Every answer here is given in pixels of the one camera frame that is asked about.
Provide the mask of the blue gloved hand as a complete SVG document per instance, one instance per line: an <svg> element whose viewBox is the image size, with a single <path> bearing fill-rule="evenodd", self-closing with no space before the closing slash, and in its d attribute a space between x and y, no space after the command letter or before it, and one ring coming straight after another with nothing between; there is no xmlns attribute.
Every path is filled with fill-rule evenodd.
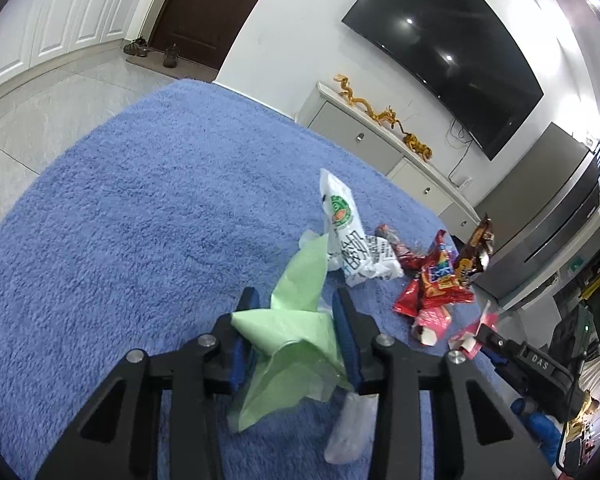
<svg viewBox="0 0 600 480"><path fill-rule="evenodd" d="M510 404L510 409L527 429L547 463L554 466L562 432L545 414L539 411L525 412L525 406L524 399L518 398Z"/></svg>

